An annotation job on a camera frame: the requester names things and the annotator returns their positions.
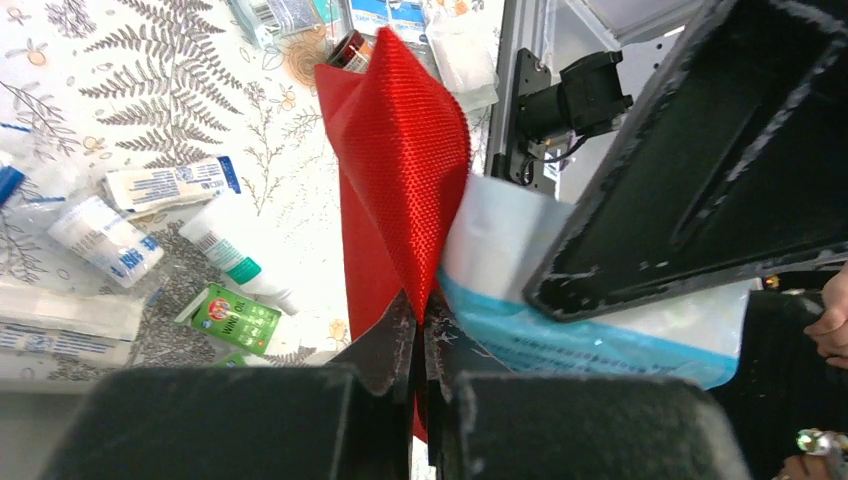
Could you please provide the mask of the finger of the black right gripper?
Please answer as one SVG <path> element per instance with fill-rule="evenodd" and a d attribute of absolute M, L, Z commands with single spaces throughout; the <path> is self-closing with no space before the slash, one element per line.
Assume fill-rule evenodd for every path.
<path fill-rule="evenodd" d="M 847 5 L 708 1 L 523 293 L 604 313 L 847 256 Z"/>

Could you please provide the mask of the blue white plastic packet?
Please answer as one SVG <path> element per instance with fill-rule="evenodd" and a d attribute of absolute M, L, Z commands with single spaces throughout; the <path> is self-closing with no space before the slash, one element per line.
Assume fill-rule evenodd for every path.
<path fill-rule="evenodd" d="M 561 322 L 523 290 L 572 206 L 511 182 L 472 175 L 438 273 L 460 326 L 518 372 L 649 375 L 704 388 L 736 373 L 743 320 L 757 279 L 604 313 L 580 281 L 555 284 L 575 307 Z"/>

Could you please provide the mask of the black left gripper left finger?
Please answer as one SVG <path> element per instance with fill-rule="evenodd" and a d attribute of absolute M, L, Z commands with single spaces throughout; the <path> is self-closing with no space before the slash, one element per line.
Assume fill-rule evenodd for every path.
<path fill-rule="evenodd" d="M 99 381 L 45 479 L 406 479 L 416 321 L 404 292 L 321 366 L 139 368 Z"/>

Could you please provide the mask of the red first aid pouch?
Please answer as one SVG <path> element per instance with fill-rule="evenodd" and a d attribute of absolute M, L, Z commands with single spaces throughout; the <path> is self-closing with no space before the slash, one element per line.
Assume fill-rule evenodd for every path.
<path fill-rule="evenodd" d="M 424 317 L 470 173 L 465 114 L 389 28 L 362 73 L 315 70 L 339 164 L 350 332 L 359 337 L 397 293 Z"/>

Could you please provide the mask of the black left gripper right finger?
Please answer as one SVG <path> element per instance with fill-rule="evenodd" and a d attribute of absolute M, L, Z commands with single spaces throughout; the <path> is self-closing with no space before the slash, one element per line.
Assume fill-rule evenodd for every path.
<path fill-rule="evenodd" d="M 433 293 L 423 419 L 440 479 L 746 479 L 721 407 L 663 377 L 508 370 Z"/>

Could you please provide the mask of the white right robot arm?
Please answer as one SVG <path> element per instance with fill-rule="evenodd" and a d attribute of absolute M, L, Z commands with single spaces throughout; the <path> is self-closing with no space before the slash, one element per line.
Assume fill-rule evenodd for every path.
<path fill-rule="evenodd" d="M 530 276 L 574 322 L 847 256 L 847 5 L 708 1 L 637 96 L 619 51 L 518 82 L 508 142 L 613 142 Z"/>

